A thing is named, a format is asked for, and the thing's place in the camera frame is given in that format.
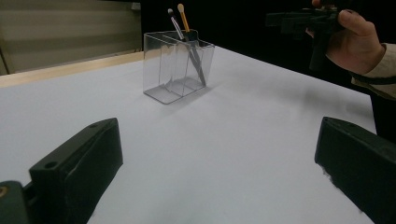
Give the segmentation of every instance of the table surface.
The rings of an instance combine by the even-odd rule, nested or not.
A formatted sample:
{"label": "table surface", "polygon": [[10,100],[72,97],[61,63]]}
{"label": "table surface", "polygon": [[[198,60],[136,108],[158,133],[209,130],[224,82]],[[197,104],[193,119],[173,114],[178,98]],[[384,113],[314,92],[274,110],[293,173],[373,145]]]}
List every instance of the table surface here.
{"label": "table surface", "polygon": [[143,94],[142,61],[68,73],[0,88],[0,181],[117,118],[124,164],[89,223],[373,223],[314,162],[323,117],[375,133],[368,95],[220,47],[170,105]]}

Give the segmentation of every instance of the beige sleeve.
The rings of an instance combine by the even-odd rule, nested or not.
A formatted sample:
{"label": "beige sleeve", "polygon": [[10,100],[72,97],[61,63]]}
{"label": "beige sleeve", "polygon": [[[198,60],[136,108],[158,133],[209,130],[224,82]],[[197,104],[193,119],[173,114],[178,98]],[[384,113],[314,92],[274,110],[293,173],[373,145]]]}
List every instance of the beige sleeve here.
{"label": "beige sleeve", "polygon": [[[372,71],[364,74],[364,77],[396,78],[396,45],[387,43],[383,45],[386,48],[384,57]],[[396,82],[388,85],[374,85],[352,78],[352,84],[370,89],[384,98],[396,100]]]}

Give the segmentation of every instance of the acrylic organizer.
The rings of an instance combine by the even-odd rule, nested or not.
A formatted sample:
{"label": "acrylic organizer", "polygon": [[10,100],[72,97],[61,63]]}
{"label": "acrylic organizer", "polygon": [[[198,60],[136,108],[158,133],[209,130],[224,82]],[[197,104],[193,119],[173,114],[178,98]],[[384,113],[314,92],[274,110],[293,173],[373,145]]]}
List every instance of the acrylic organizer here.
{"label": "acrylic organizer", "polygon": [[170,104],[204,88],[215,46],[195,30],[181,41],[176,31],[144,34],[143,93]]}

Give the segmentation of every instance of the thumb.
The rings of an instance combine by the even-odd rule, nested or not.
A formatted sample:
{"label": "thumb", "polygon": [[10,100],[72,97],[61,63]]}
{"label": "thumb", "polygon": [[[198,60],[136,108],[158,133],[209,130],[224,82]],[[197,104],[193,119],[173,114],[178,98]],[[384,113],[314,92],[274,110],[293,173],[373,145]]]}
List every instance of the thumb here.
{"label": "thumb", "polygon": [[342,10],[338,14],[338,22],[356,35],[365,36],[375,32],[374,25],[355,11]]}

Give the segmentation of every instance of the human hand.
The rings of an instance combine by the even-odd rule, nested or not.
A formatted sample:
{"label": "human hand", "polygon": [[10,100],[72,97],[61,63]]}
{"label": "human hand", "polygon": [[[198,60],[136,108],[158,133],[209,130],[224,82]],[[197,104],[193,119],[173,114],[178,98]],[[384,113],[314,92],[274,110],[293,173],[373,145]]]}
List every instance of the human hand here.
{"label": "human hand", "polygon": [[[320,7],[320,0],[312,0],[312,5]],[[338,22],[346,29],[332,35],[326,56],[338,66],[359,75],[373,70],[385,54],[375,26],[357,12],[347,9],[340,11]]]}

